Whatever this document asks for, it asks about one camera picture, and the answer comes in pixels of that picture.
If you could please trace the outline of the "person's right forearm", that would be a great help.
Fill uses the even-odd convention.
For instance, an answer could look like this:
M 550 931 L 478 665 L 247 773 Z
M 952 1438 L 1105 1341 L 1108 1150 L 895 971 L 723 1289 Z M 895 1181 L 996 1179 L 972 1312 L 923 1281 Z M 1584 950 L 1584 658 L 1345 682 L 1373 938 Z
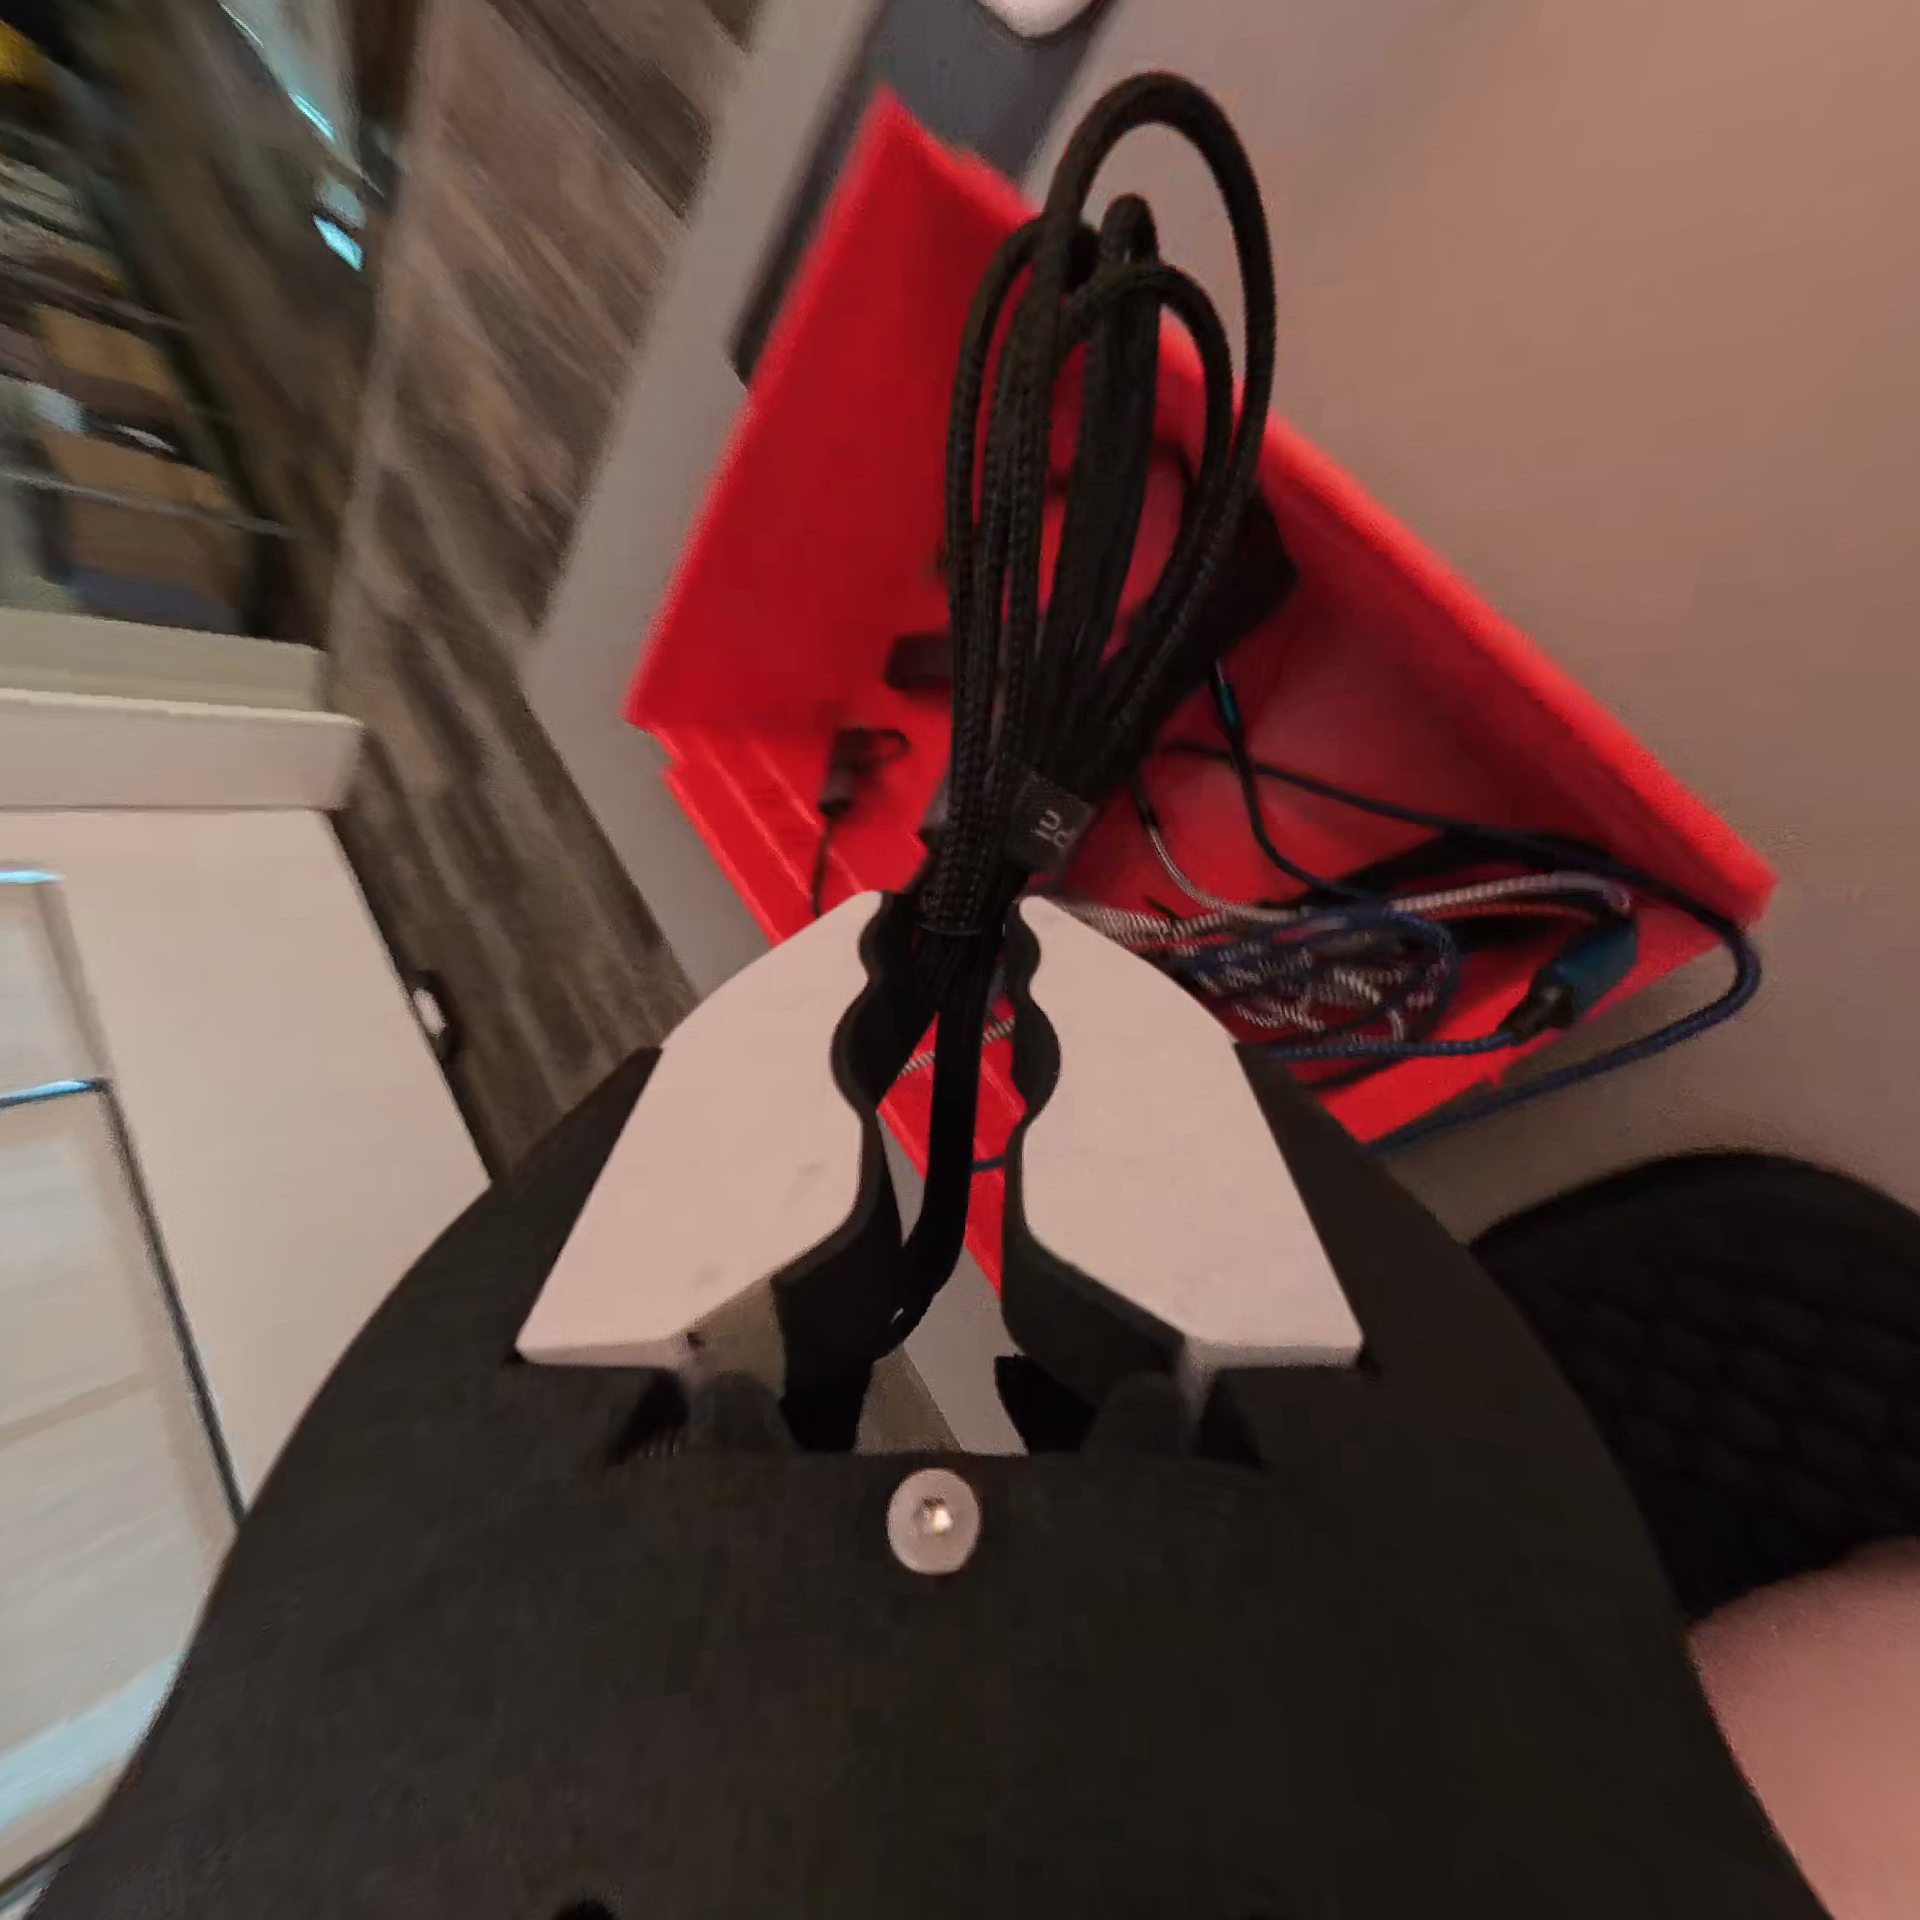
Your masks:
M 1836 1918 L 1918 1914 L 1918 1544 L 1698 1622 L 1693 1666 L 1767 1820 Z

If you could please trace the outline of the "grey usb hub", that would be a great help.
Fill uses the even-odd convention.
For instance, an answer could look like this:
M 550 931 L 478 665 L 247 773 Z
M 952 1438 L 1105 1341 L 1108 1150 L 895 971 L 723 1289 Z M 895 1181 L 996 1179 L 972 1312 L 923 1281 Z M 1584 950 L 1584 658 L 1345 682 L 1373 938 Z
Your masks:
M 895 636 L 887 654 L 881 686 L 908 699 L 948 695 L 952 686 L 952 636 L 946 630 Z M 913 742 L 899 728 L 853 722 L 836 730 L 816 800 L 821 832 L 806 896 L 811 920 L 817 920 L 824 910 L 830 854 L 836 832 L 866 786 L 881 772 L 899 765 L 911 751 Z

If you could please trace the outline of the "person's dark clothing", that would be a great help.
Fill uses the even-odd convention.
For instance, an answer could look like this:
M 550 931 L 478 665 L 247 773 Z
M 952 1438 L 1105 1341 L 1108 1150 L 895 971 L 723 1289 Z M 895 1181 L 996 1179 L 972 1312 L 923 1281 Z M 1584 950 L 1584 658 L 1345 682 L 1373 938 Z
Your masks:
M 1771 1153 L 1628 1168 L 1476 1235 L 1686 1621 L 1918 1534 L 1918 1215 Z

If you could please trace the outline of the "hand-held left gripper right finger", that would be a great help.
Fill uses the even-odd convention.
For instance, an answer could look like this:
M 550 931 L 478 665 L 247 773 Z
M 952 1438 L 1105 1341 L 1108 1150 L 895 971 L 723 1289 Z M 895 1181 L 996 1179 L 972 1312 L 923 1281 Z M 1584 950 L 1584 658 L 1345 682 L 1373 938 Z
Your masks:
M 1054 899 L 1007 931 L 1003 1321 L 1047 1372 L 1351 1368 L 1362 1328 L 1235 1044 Z

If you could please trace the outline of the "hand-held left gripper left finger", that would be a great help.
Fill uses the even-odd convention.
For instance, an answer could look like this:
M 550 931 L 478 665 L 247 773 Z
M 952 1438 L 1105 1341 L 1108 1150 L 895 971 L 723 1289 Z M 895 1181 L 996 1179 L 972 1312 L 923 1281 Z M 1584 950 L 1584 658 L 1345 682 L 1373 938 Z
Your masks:
M 873 1113 L 832 1044 L 870 986 L 857 894 L 709 994 L 663 1044 L 535 1307 L 544 1368 L 838 1372 L 781 1321 L 779 1284 L 873 1196 Z

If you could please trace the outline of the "red plastic bin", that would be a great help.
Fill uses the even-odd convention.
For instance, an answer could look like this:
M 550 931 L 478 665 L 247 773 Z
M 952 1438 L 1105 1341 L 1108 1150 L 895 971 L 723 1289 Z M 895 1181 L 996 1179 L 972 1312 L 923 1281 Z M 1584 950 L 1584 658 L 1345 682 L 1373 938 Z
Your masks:
M 762 931 L 810 918 L 838 728 L 899 728 L 824 910 L 902 894 L 880 1101 L 931 1176 L 921 1307 L 1003 1218 L 1016 886 L 1092 906 L 1353 1137 L 1429 1141 L 1711 1035 L 1773 875 L 1387 508 L 1271 412 L 1255 169 L 1150 72 L 1023 205 L 895 100 L 856 138 L 626 714 Z M 952 636 L 948 695 L 881 686 Z

